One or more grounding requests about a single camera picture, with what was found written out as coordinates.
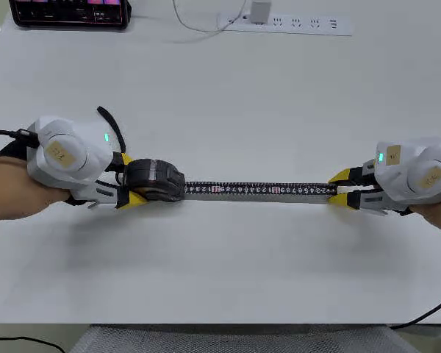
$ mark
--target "beige tape label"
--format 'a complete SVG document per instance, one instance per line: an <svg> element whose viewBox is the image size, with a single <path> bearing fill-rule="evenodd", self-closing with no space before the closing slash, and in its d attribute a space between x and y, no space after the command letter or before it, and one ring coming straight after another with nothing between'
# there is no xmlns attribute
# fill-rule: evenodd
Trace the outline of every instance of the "beige tape label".
<svg viewBox="0 0 441 353"><path fill-rule="evenodd" d="M385 164L386 165L399 165L401 150L402 150L401 145L393 145L393 146L387 147L387 157L386 157Z"/></svg>
<svg viewBox="0 0 441 353"><path fill-rule="evenodd" d="M64 149L58 141L51 143L47 147L46 153L64 168L70 167L76 161L76 158Z"/></svg>
<svg viewBox="0 0 441 353"><path fill-rule="evenodd" d="M429 189L437 183L438 180L441 179L441 168L433 167L428 173L420 180L418 183L419 186L423 189Z"/></svg>

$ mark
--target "white tabletop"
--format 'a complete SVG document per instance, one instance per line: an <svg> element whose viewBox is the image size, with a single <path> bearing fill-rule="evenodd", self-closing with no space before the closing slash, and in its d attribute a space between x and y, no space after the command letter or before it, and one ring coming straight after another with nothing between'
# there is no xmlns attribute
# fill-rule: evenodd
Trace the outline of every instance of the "white tabletop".
<svg viewBox="0 0 441 353"><path fill-rule="evenodd" d="M181 1L211 26L240 1ZM325 182L378 140L441 136L441 1L288 1L351 18L351 38L178 25L135 4L127 32L0 35L0 129L56 114L121 124L129 154L188 180ZM0 138L0 148L7 140ZM54 205L0 222L0 322L363 323L441 302L441 231L326 205ZM426 320L441 323L441 311Z"/></svg>

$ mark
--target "black cable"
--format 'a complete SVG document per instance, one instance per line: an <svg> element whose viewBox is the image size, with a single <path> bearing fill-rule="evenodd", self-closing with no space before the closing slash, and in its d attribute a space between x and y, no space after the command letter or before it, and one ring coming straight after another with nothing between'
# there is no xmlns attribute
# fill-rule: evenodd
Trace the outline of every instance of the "black cable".
<svg viewBox="0 0 441 353"><path fill-rule="evenodd" d="M9 130L0 130L0 135L5 135L5 136L9 136L11 138L16 138L16 132L14 131L9 131Z"/></svg>
<svg viewBox="0 0 441 353"><path fill-rule="evenodd" d="M0 135L14 138L22 143L25 143L27 147L31 147L33 149L36 149L39 146L37 133L25 129L19 129L17 131L0 130Z"/></svg>
<svg viewBox="0 0 441 353"><path fill-rule="evenodd" d="M55 343L46 342L45 340L38 340L37 338L30 338L30 337L0 337L0 341L6 341L6 340L27 340L29 342L39 343L46 346L54 347L61 353L65 353L64 349L60 346L58 346Z"/></svg>
<svg viewBox="0 0 441 353"><path fill-rule="evenodd" d="M391 329L403 329L405 327L418 324L420 321L424 320L425 318L429 317L430 315L433 315L435 312L437 312L440 309L441 309L441 304L437 305L436 307L434 307L433 309L431 309L427 313L424 313L422 316L416 318L415 320L411 320L411 321L407 322L406 324L391 326L390 328Z"/></svg>
<svg viewBox="0 0 441 353"><path fill-rule="evenodd" d="M123 134L121 134L121 131L119 130L119 126L118 123L116 123L116 120L112 117L111 113L108 112L103 107L96 108L96 111L100 113L103 119L106 120L106 122L111 126L111 129L115 132L116 137L118 138L119 148L121 149L121 153L126 153L126 142L124 142Z"/></svg>

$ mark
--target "power strip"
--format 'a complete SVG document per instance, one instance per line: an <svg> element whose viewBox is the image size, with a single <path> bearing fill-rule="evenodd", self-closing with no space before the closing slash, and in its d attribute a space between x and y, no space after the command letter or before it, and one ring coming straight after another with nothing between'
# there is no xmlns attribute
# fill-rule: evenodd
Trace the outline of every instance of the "power strip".
<svg viewBox="0 0 441 353"><path fill-rule="evenodd" d="M270 14L267 24L253 24L249 14L238 18L235 15L219 14L218 28L226 31L291 33L305 35L352 35L353 26L349 18L334 16L292 16Z"/></svg>

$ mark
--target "black tape measure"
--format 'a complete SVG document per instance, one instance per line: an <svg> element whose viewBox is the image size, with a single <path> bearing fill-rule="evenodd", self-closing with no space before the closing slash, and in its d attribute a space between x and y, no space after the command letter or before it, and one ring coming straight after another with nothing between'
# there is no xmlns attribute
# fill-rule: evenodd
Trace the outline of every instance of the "black tape measure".
<svg viewBox="0 0 441 353"><path fill-rule="evenodd" d="M189 200L326 203L337 186L324 183L186 182L184 174L162 160L127 165L124 184L149 201Z"/></svg>

